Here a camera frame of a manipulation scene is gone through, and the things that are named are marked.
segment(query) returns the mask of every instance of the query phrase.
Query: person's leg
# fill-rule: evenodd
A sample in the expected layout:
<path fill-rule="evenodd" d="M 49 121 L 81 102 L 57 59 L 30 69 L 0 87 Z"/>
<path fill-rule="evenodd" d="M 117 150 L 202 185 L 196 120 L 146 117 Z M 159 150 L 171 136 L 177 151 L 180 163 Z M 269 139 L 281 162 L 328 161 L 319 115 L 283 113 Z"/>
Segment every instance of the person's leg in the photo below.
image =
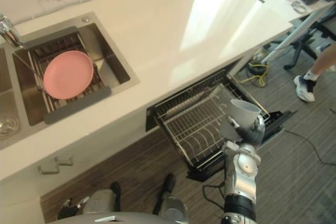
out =
<path fill-rule="evenodd" d="M 336 65 L 336 44 L 332 44 L 322 51 L 310 71 L 319 76 L 332 65 Z"/>
<path fill-rule="evenodd" d="M 294 83 L 297 86 L 297 96 L 306 102 L 315 101 L 313 88 L 316 84 L 316 80 L 332 65 L 336 65 L 336 44 L 327 47 L 304 76 L 295 77 Z"/>

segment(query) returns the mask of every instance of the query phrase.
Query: marble countertop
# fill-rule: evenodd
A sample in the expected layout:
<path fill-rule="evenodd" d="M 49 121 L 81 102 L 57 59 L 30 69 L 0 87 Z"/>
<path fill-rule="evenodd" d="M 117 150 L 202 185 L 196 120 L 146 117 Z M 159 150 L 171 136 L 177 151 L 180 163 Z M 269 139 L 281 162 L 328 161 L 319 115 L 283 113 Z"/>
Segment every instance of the marble countertop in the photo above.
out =
<path fill-rule="evenodd" d="M 17 30 L 24 35 L 91 11 L 140 82 L 3 149 L 0 179 L 127 119 L 291 28 L 257 0 L 94 0 Z"/>

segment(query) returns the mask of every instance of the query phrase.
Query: white sock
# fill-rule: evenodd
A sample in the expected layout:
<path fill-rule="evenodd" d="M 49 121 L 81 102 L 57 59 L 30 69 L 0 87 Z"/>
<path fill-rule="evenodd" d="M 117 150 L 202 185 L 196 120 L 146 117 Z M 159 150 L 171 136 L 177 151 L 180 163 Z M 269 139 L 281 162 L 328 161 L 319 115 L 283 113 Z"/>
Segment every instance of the white sock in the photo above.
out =
<path fill-rule="evenodd" d="M 314 73 L 312 73 L 312 72 L 310 71 L 310 69 L 309 69 L 309 71 L 303 76 L 303 78 L 304 78 L 305 80 L 312 80 L 312 81 L 316 81 L 318 77 L 319 77 L 319 75 L 318 75 L 318 74 L 314 74 Z"/>

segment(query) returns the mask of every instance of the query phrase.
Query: pink plate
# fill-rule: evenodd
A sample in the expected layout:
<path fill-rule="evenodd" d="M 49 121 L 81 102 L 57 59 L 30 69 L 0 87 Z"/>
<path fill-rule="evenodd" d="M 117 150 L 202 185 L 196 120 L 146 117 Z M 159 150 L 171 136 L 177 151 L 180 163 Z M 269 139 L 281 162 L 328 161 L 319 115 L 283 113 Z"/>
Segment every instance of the pink plate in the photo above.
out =
<path fill-rule="evenodd" d="M 80 51 L 67 51 L 55 57 L 43 78 L 48 94 L 56 99 L 70 99 L 83 92 L 93 77 L 89 56 Z"/>

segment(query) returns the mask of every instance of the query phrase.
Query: yellow cable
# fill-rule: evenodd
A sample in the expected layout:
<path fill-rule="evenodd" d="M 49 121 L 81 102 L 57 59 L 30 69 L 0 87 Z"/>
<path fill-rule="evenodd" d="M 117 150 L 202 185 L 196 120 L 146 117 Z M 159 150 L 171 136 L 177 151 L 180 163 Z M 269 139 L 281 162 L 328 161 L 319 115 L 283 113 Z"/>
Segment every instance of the yellow cable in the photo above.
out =
<path fill-rule="evenodd" d="M 249 65 L 251 66 L 251 67 L 265 67 L 266 68 L 266 71 L 262 74 L 262 75 L 255 75 L 255 76 L 251 76 L 251 77 L 249 77 L 249 78 L 247 78 L 247 79 L 244 79 L 244 80 L 237 80 L 235 77 L 233 77 L 234 79 L 235 79 L 235 81 L 237 81 L 238 83 L 244 83 L 244 82 L 246 82 L 246 81 L 250 81 L 250 80 L 253 80 L 253 79 L 255 79 L 255 78 L 258 78 L 259 80 L 259 84 L 260 84 L 260 86 L 261 87 L 264 87 L 266 84 L 265 84 L 265 82 L 264 82 L 264 80 L 263 80 L 263 77 L 268 73 L 268 70 L 269 70 L 269 66 L 268 65 L 264 65 L 264 64 L 251 64 L 251 63 L 249 63 Z"/>

